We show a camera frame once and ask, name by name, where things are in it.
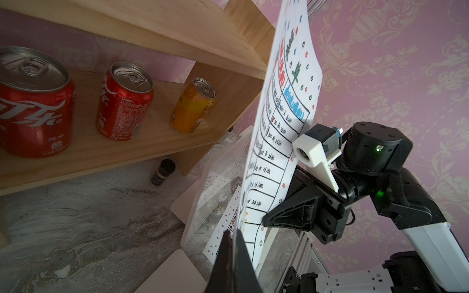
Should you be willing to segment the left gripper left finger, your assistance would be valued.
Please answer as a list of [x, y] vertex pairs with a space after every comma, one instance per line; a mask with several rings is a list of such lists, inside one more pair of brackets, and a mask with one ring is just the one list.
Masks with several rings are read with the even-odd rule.
[[230, 293], [233, 283], [233, 241], [229, 231], [223, 233], [220, 249], [205, 293]]

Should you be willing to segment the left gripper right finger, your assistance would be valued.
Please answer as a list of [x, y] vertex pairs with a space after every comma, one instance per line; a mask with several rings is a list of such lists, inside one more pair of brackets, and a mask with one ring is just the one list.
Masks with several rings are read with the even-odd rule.
[[243, 234], [237, 230], [233, 244], [233, 292], [262, 293]]

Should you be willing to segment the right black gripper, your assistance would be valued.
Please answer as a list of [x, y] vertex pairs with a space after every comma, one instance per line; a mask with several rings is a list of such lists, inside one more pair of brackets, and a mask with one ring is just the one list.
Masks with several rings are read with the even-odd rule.
[[311, 232], [324, 245], [339, 240], [352, 204], [363, 193], [363, 177], [340, 170], [332, 174], [338, 184], [335, 194], [297, 166], [286, 198], [263, 217], [262, 225]]

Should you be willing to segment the white rack board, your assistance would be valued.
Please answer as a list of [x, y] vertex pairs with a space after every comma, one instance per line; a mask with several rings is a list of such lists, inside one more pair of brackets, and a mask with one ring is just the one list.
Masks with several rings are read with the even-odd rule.
[[203, 293], [206, 281], [182, 249], [171, 254], [135, 293]]

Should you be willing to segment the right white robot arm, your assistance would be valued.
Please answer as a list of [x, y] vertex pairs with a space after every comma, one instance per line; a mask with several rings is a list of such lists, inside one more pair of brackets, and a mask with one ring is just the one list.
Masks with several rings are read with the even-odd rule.
[[285, 293], [466, 293], [469, 259], [436, 202], [406, 168], [413, 144], [399, 129], [358, 122], [341, 134], [317, 124], [294, 141], [296, 167], [286, 198], [265, 227], [312, 233], [322, 244], [342, 237], [353, 203], [370, 197], [413, 246], [382, 266], [339, 275], [298, 274]]

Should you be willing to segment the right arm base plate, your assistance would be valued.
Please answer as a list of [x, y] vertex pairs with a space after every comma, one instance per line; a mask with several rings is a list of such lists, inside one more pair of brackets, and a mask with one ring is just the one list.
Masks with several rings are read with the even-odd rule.
[[318, 274], [306, 273], [298, 276], [295, 268], [290, 266], [283, 280], [281, 293], [317, 293], [316, 279]]

